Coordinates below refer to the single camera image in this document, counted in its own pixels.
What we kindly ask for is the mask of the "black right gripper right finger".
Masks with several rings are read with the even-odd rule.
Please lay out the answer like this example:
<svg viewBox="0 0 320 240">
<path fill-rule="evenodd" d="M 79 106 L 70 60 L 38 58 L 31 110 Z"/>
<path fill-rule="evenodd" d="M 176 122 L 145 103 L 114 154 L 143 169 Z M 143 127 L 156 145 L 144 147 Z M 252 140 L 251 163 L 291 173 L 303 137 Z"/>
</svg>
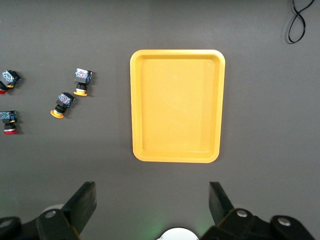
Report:
<svg viewBox="0 0 320 240">
<path fill-rule="evenodd" d="M 209 183 L 209 210 L 214 221 L 202 240 L 270 240 L 269 223 L 235 208 L 219 182 Z"/>
</svg>

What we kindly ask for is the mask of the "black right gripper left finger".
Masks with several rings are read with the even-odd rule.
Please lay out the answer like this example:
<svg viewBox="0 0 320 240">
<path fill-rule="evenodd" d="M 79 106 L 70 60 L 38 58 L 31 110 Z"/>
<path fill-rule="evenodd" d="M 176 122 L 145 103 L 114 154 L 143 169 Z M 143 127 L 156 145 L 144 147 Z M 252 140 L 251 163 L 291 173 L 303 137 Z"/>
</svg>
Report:
<svg viewBox="0 0 320 240">
<path fill-rule="evenodd" d="M 96 207 L 96 184 L 87 181 L 61 208 L 48 209 L 37 217 L 39 239 L 79 240 Z"/>
</svg>

